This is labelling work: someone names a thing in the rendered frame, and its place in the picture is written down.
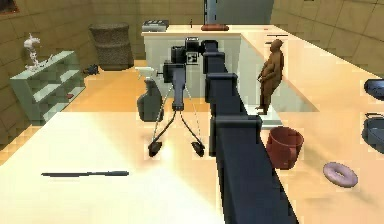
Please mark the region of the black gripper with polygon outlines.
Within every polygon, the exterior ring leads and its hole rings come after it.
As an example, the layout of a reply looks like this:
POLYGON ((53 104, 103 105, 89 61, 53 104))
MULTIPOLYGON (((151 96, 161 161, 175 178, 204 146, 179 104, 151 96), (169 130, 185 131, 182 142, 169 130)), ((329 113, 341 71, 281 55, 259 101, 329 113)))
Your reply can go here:
MULTIPOLYGON (((165 61, 163 65, 163 79, 165 83, 171 83, 172 87, 169 88, 163 103, 161 105, 160 111, 158 115, 161 115, 161 112, 164 109, 164 105, 168 99, 169 93, 174 90, 174 100, 172 103, 172 109, 174 111, 183 111, 184 110, 184 102, 183 102, 183 91, 184 89, 187 91, 190 101, 192 101, 189 90, 185 88, 186 84, 186 49, 184 46, 173 46, 171 48, 171 59, 169 61, 165 61)), ((194 114, 198 127, 198 134, 200 135, 200 126, 199 120, 197 117, 196 107, 192 102, 192 106, 194 109, 194 114)), ((168 121, 163 130, 157 134, 157 128, 159 124, 160 117, 157 117, 155 128, 153 132, 153 137, 151 143, 148 145, 148 152, 150 157, 154 157, 161 149, 162 143, 159 139, 162 135, 167 131, 170 125, 173 123, 175 119, 176 113, 173 113, 172 118, 168 121)), ((183 117, 183 113, 180 112, 180 116, 184 126, 187 128, 189 133, 194 137, 195 141, 191 142, 191 145, 199 157, 204 156, 205 146, 201 142, 201 139, 193 132, 191 127, 187 124, 186 120, 183 117)))

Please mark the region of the grey spray bottle white head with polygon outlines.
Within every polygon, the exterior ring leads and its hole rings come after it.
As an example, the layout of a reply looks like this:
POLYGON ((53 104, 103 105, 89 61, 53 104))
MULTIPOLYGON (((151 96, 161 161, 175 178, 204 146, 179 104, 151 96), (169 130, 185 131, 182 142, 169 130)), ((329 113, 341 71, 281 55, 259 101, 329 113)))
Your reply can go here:
POLYGON ((162 95, 157 86, 154 76, 157 71, 152 67, 136 67, 139 72, 138 78, 143 77, 146 92, 137 99, 139 117, 143 122, 156 122, 163 119, 162 95))

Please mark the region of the black knife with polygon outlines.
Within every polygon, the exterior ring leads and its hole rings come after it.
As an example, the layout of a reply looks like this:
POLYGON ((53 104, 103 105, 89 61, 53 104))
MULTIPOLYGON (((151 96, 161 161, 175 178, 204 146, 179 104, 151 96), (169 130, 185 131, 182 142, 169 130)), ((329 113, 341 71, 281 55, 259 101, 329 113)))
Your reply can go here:
POLYGON ((47 177, 128 176, 128 175, 129 175, 128 171, 41 173, 41 176, 47 176, 47 177))

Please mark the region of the red mug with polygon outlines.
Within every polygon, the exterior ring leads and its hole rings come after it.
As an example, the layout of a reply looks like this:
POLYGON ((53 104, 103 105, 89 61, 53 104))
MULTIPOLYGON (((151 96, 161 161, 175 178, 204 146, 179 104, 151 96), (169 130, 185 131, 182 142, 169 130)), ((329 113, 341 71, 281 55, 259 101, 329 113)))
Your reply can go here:
POLYGON ((293 168, 303 143, 304 137, 292 128, 272 128, 268 135, 266 151, 273 167, 280 170, 293 168))

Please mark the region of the small dark floor object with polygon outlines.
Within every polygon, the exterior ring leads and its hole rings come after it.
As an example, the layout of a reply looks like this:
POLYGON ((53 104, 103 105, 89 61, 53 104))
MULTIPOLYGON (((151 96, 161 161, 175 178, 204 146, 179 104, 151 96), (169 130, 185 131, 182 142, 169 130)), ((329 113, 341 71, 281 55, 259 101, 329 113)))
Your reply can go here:
POLYGON ((83 70, 83 73, 86 75, 96 75, 99 73, 98 66, 96 64, 90 65, 83 70))

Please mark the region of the brown human figure statue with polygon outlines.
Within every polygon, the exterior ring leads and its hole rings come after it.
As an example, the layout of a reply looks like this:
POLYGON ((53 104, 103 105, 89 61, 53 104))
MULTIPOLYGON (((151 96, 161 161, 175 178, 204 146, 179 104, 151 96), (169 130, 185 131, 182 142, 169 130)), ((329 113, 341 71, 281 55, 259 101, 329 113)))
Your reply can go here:
POLYGON ((257 107, 259 115, 266 115, 271 104, 272 94, 282 81, 284 54, 281 51, 283 42, 275 39, 270 45, 270 55, 258 76, 260 82, 260 103, 257 107))

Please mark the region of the brown wicker basket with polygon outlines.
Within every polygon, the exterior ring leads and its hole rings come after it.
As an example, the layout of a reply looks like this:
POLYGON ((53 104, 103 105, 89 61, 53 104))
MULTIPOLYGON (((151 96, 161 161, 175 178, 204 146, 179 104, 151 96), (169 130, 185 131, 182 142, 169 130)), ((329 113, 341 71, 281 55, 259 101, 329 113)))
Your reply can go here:
POLYGON ((134 66, 127 23, 91 24, 99 66, 104 71, 122 71, 134 66))

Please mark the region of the red-brown flat dish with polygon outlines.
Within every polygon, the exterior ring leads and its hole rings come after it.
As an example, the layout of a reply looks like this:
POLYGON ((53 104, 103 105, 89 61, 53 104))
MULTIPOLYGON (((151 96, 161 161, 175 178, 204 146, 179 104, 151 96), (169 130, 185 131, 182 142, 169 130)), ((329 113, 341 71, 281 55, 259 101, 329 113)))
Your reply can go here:
POLYGON ((201 31, 213 32, 213 31, 229 31, 229 26, 225 24, 204 24, 201 26, 201 31))

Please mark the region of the grey fridge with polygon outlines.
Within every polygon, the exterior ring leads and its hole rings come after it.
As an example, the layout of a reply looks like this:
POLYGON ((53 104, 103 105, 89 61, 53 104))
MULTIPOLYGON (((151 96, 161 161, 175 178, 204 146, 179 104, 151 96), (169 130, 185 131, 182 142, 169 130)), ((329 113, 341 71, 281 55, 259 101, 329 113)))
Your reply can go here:
POLYGON ((266 25, 274 0, 204 0, 204 23, 266 25))

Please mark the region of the pink doughnut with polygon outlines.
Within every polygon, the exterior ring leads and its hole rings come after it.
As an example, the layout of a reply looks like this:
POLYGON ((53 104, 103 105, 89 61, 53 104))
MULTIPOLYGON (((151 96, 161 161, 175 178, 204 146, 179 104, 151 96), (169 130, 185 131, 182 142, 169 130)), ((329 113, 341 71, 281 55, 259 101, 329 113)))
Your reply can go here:
POLYGON ((323 166, 323 174, 331 183, 339 187, 351 188, 358 183, 358 176, 356 173, 351 168, 341 163, 326 163, 323 166))

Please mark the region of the pale green shelf unit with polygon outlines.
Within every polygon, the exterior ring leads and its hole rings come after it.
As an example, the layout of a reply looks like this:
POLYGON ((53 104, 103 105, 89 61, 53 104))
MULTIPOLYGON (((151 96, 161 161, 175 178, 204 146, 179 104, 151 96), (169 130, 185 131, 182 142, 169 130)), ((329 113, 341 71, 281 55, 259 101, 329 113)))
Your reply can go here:
POLYGON ((84 89, 84 77, 74 51, 62 51, 44 67, 25 70, 10 79, 32 125, 42 126, 66 108, 84 89), (67 94, 74 97, 67 99, 67 94))

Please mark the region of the white sculpture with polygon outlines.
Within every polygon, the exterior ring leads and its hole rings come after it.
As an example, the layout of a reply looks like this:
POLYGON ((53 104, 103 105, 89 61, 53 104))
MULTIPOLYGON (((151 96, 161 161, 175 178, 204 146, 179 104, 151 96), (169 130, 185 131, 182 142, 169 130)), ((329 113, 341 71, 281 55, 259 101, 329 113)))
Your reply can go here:
POLYGON ((29 37, 24 41, 24 48, 29 52, 29 57, 32 61, 32 65, 26 65, 25 68, 30 71, 35 71, 38 68, 46 66, 53 58, 53 55, 50 55, 45 61, 39 62, 37 59, 37 51, 34 47, 35 44, 39 44, 40 39, 34 37, 32 34, 29 34, 29 37))

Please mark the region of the grey pot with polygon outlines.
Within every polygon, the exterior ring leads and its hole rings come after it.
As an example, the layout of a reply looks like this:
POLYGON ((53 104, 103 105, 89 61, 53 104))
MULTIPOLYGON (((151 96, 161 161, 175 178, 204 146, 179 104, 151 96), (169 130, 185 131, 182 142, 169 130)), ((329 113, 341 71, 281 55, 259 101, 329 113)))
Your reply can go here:
POLYGON ((373 149, 384 154, 384 115, 366 113, 363 123, 362 138, 373 149))

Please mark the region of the dark blue pan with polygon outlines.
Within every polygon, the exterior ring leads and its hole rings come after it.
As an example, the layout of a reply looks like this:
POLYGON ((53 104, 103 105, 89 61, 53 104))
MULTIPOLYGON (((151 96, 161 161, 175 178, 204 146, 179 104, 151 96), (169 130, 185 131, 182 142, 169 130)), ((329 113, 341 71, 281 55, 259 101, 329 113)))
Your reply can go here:
POLYGON ((375 99, 384 101, 384 79, 368 79, 364 83, 364 90, 375 99))

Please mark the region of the dark framed picture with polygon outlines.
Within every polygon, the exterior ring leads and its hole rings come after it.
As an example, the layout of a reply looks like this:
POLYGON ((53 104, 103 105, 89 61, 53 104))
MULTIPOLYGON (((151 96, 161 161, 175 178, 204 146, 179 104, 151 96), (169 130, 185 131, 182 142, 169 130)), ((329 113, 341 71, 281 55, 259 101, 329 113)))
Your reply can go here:
POLYGON ((15 0, 0 0, 0 14, 16 13, 17 11, 15 0))

